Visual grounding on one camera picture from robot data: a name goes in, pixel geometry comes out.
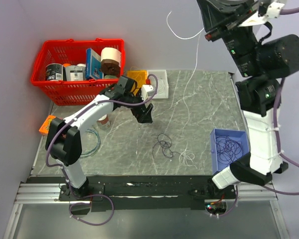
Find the gray marble surface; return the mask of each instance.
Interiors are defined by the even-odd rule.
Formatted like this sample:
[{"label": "gray marble surface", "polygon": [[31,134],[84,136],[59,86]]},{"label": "gray marble surface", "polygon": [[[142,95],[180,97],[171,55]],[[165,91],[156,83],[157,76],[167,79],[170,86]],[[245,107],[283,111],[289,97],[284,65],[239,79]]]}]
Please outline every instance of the gray marble surface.
[{"label": "gray marble surface", "polygon": [[[152,124],[139,124],[131,111],[116,109],[109,115],[108,130],[95,129],[101,138],[100,150],[81,159],[89,175],[211,175],[209,136],[214,128],[245,130],[243,119],[226,72],[168,71],[169,99],[153,100]],[[81,106],[54,106],[52,114],[64,118]],[[165,133],[172,140],[171,150],[178,152],[169,159],[157,144]],[[82,134],[83,151],[92,149],[96,137]],[[59,175],[58,167],[45,166],[45,139],[41,145],[33,175]]]}]

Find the blue plastic tray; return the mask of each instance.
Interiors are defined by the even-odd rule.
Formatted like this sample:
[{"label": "blue plastic tray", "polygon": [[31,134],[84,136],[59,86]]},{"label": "blue plastic tray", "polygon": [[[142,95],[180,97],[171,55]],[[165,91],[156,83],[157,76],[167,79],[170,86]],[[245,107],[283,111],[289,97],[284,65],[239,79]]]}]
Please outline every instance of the blue plastic tray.
[{"label": "blue plastic tray", "polygon": [[[213,174],[220,172],[224,168],[229,166],[229,164],[224,163],[224,161],[219,158],[216,146],[220,139],[216,139],[217,136],[227,136],[230,139],[234,141],[238,141],[241,144],[242,152],[237,155],[238,158],[242,157],[243,155],[249,152],[248,138],[247,138],[247,133],[245,131],[218,129],[218,128],[213,129],[213,131],[210,133]],[[230,158],[226,155],[222,155],[222,159],[229,160]]]}]

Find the black can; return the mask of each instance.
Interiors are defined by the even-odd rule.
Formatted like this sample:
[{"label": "black can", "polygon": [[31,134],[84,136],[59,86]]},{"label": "black can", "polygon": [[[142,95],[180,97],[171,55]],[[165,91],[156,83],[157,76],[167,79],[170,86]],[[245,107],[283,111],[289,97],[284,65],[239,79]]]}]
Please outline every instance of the black can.
[{"label": "black can", "polygon": [[66,81],[65,67],[62,64],[52,63],[45,67],[46,81]]}]

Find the tangled black cord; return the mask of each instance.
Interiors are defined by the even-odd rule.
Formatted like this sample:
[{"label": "tangled black cord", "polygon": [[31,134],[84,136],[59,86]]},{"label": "tangled black cord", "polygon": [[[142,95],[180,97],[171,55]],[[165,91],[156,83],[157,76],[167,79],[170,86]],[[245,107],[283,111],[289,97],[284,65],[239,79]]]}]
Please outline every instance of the tangled black cord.
[{"label": "tangled black cord", "polygon": [[[163,140],[164,136],[169,139],[169,142]],[[153,158],[155,158],[154,157],[154,148],[155,148],[155,146],[157,144],[160,144],[160,146],[161,146],[161,152],[162,152],[162,154],[164,155],[165,158],[173,158],[175,156],[175,154],[179,154],[180,155],[180,153],[170,150],[171,145],[172,145],[171,138],[168,135],[164,134],[164,133],[160,133],[157,136],[157,142],[154,144],[153,149],[152,149]]]},{"label": "tangled black cord", "polygon": [[244,155],[241,141],[235,141],[228,136],[216,136],[218,162],[226,167]]}]

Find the red basket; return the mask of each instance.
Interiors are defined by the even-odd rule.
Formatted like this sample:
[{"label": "red basket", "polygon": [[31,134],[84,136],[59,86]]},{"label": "red basket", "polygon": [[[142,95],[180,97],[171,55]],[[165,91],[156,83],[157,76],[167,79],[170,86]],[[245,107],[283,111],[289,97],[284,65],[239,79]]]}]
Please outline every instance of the red basket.
[{"label": "red basket", "polygon": [[99,55],[105,47],[113,47],[122,53],[121,73],[125,65],[124,41],[121,39],[99,39],[95,41],[57,40],[46,41],[34,63],[31,83],[38,86],[58,106],[86,105],[98,93],[118,79],[89,81],[46,81],[45,67],[51,63],[77,65],[86,62],[86,49],[92,48]]}]

